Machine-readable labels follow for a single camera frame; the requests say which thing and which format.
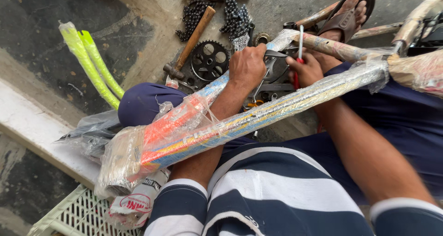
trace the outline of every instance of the plastic crate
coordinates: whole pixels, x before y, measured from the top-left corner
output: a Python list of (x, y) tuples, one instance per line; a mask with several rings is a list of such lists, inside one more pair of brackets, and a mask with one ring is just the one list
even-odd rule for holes
[(80, 185), (35, 223), (27, 236), (50, 236), (54, 231), (65, 236), (140, 236), (140, 229), (119, 230), (107, 223), (103, 215), (109, 206), (109, 201)]

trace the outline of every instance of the sandal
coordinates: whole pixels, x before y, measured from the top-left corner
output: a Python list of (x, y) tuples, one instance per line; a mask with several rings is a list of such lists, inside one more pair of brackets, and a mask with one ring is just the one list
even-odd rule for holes
[[(326, 19), (326, 22), (323, 25), (323, 27), (317, 33), (317, 36), (332, 29), (339, 29), (341, 30), (340, 42), (346, 43), (351, 39), (351, 37), (355, 34), (354, 9), (348, 10), (337, 16), (334, 16), (341, 9), (345, 1), (346, 0), (341, 0), (339, 4), (334, 8), (329, 17)], [(369, 16), (374, 10), (375, 0), (358, 0), (357, 5), (361, 1), (366, 1), (366, 13), (365, 13), (366, 21), (362, 23), (363, 26), (363, 24), (365, 24), (368, 21)]]

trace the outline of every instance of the leg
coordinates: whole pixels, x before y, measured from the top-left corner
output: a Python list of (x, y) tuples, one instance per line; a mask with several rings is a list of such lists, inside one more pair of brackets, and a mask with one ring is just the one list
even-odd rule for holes
[[(170, 101), (174, 107), (187, 95), (174, 88), (153, 83), (141, 83), (125, 92), (118, 108), (122, 126), (148, 125), (159, 112), (159, 104)], [(223, 153), (256, 141), (240, 137), (225, 144)]]
[[(325, 75), (341, 73), (350, 66), (349, 62), (342, 63)], [(443, 197), (443, 100), (401, 86), (392, 79), (373, 95), (362, 87), (341, 98), (411, 162), (433, 196)], [(363, 194), (347, 174), (327, 133), (287, 143), (306, 151), (358, 204), (365, 204)]]

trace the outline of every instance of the chainring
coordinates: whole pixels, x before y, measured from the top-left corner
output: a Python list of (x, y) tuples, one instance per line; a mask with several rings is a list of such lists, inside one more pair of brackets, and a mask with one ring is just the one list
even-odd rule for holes
[(201, 80), (214, 81), (228, 70), (229, 55), (217, 41), (203, 41), (191, 54), (191, 68)]

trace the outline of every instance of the navy and white striped shirt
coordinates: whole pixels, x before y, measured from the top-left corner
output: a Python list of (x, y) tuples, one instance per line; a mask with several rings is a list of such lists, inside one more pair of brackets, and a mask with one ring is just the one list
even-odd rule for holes
[[(373, 236), (345, 189), (309, 155), (281, 143), (224, 154), (206, 191), (190, 179), (160, 190), (145, 236)], [(443, 210), (393, 198), (371, 208), (378, 236), (443, 235)]]

